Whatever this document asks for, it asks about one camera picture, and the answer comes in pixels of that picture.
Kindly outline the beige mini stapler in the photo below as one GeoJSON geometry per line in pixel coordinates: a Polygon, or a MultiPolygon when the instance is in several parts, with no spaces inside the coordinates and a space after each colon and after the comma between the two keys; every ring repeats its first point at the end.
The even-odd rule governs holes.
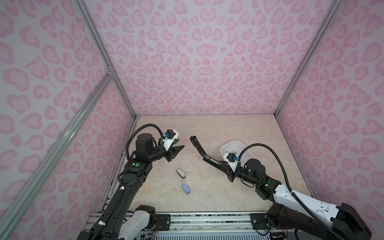
{"type": "Polygon", "coordinates": [[[176,172],[182,179],[186,178],[186,173],[182,169],[177,169],[176,172]]]}

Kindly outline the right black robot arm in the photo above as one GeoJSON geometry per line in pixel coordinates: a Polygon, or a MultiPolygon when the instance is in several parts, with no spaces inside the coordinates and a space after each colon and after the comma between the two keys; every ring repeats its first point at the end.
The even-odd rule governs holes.
{"type": "Polygon", "coordinates": [[[253,187],[258,196],[273,204],[262,224],[270,228],[293,228],[322,240],[369,240],[372,231],[357,211],[342,203],[337,206],[293,191],[266,174],[265,166],[257,159],[244,166],[232,162],[214,161],[215,168],[233,182],[236,178],[253,187]]]}

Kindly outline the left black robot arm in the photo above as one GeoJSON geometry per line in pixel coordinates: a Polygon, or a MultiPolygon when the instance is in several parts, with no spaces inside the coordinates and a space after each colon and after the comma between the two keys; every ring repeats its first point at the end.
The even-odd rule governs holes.
{"type": "Polygon", "coordinates": [[[147,133],[137,137],[136,149],[118,176],[118,189],[91,230],[79,234],[79,240],[134,240],[143,230],[156,231],[158,223],[154,207],[141,205],[132,216],[128,217],[127,213],[152,170],[153,162],[161,159],[171,162],[184,148],[175,145],[178,136],[176,130],[167,130],[158,142],[147,133]]]}

